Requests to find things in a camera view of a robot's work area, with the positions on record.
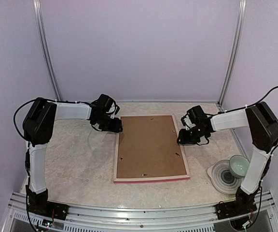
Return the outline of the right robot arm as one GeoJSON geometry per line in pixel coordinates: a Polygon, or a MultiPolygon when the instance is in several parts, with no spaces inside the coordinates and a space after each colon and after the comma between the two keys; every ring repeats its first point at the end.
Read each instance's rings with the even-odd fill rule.
{"type": "Polygon", "coordinates": [[[201,145],[214,132],[244,128],[249,131],[251,142],[250,165],[242,183],[236,190],[230,209],[241,215],[253,205],[261,182],[267,173],[271,155],[278,145],[278,119],[264,101],[239,109],[209,115],[198,105],[189,109],[181,118],[177,143],[201,145]]]}

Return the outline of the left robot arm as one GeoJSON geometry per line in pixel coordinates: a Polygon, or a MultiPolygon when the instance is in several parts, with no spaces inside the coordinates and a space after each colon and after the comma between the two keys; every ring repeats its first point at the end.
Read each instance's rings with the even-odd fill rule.
{"type": "Polygon", "coordinates": [[[97,131],[120,133],[122,121],[116,117],[120,107],[108,95],[101,94],[91,103],[81,101],[54,101],[37,98],[23,121],[27,145],[26,171],[28,204],[42,215],[52,211],[45,183],[45,154],[54,124],[59,120],[87,120],[97,131]]]}

